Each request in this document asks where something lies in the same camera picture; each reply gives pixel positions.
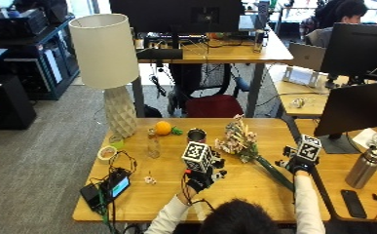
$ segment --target table lamp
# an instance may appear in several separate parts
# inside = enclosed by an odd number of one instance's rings
[[[138,77],[138,63],[129,18],[97,14],[69,23],[81,79],[103,89],[105,113],[115,137],[130,137],[135,130],[134,103],[126,90]]]

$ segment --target lampshade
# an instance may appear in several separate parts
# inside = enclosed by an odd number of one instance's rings
[[[138,64],[129,19],[98,14],[69,23],[81,79],[91,88],[125,86],[138,77]]]

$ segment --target lamp base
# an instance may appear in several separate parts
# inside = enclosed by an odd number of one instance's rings
[[[106,89],[105,112],[109,128],[115,137],[126,138],[135,131],[135,110],[126,87]]]

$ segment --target hand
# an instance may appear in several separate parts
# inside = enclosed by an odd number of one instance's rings
[[[275,164],[279,167],[285,168],[293,175],[297,171],[304,171],[307,173],[311,173],[315,165],[319,163],[319,158],[316,158],[315,162],[307,161],[304,158],[300,158],[296,156],[296,150],[291,147],[284,148],[284,153],[287,157],[291,158],[289,161],[276,161]]]
[[[208,188],[214,181],[219,178],[223,178],[227,171],[222,170],[216,174],[203,174],[196,172],[187,173],[188,175],[188,182],[187,186],[191,187],[196,193],[199,193],[203,189]]]

